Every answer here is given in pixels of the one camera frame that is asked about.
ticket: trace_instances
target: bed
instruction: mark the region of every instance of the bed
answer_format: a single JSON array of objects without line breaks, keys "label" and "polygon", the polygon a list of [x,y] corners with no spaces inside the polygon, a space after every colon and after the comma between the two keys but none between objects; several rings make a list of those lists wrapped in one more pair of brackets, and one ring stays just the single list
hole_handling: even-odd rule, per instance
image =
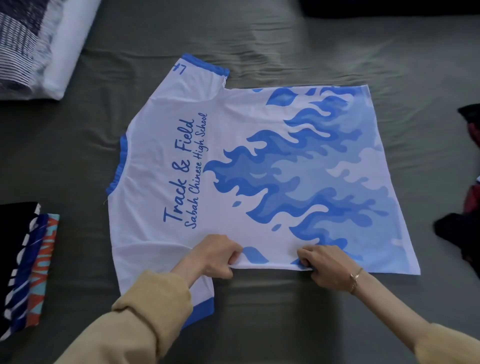
[{"label": "bed", "polygon": [[[461,210],[480,153],[456,109],[480,98],[480,17],[305,19],[296,1],[104,0],[65,97],[0,106],[0,203],[60,214],[40,325],[0,362],[51,363],[119,295],[105,188],[119,138],[184,52],[229,88],[368,84],[422,275],[378,278],[419,314],[480,338],[480,281],[432,223]],[[306,272],[235,271],[165,363],[414,363],[360,302]]]}]

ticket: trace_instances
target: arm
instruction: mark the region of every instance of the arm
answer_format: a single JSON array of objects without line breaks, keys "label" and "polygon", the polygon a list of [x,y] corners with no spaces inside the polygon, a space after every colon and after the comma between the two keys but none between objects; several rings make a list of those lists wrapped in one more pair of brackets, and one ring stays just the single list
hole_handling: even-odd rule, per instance
[{"label": "arm", "polygon": [[209,235],[170,273],[145,271],[105,314],[87,327],[56,364],[154,364],[192,313],[189,287],[202,275],[231,278],[242,247]]},{"label": "arm", "polygon": [[480,341],[428,323],[374,276],[362,271],[354,287],[350,274],[356,275],[360,267],[337,246],[308,245],[297,253],[305,266],[315,268],[312,279],[320,287],[354,294],[415,353],[421,364],[478,362]]}]

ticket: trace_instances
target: yellow sleeve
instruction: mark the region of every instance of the yellow sleeve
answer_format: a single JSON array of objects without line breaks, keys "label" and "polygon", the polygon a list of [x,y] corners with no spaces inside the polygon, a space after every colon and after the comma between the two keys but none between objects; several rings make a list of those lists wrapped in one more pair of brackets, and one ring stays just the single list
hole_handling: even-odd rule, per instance
[{"label": "yellow sleeve", "polygon": [[105,314],[87,327],[56,364],[154,364],[192,313],[186,282],[145,271]]},{"label": "yellow sleeve", "polygon": [[427,334],[415,345],[420,364],[480,363],[480,341],[464,333],[431,324]]}]

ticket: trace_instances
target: gold bracelet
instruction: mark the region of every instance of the gold bracelet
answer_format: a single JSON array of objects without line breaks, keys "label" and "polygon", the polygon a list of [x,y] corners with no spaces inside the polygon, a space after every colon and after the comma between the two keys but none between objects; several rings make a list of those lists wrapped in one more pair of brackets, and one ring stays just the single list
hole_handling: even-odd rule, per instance
[{"label": "gold bracelet", "polygon": [[363,271],[363,268],[360,268],[360,270],[358,271],[356,276],[354,276],[353,274],[350,274],[350,278],[352,278],[352,280],[353,280],[352,289],[350,290],[350,294],[353,294],[353,292],[357,288],[357,284],[358,284],[357,281],[358,281],[359,275],[362,271]]}]

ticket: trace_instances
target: gray fabric surface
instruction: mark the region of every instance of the gray fabric surface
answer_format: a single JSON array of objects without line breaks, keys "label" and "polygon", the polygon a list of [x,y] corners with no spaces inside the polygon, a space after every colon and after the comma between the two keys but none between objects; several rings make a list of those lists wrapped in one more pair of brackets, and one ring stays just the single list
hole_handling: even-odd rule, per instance
[{"label": "gray fabric surface", "polygon": [[[119,291],[105,188],[119,137],[184,53],[231,71],[227,87],[368,84],[422,275],[380,280],[426,319],[480,338],[480,281],[432,222],[480,173],[460,106],[480,102],[480,17],[304,19],[289,0],[104,0],[61,102],[0,104],[0,203],[59,213],[40,325],[0,361],[51,363]],[[242,270],[216,313],[166,363],[414,363],[353,297],[308,273]]]}]

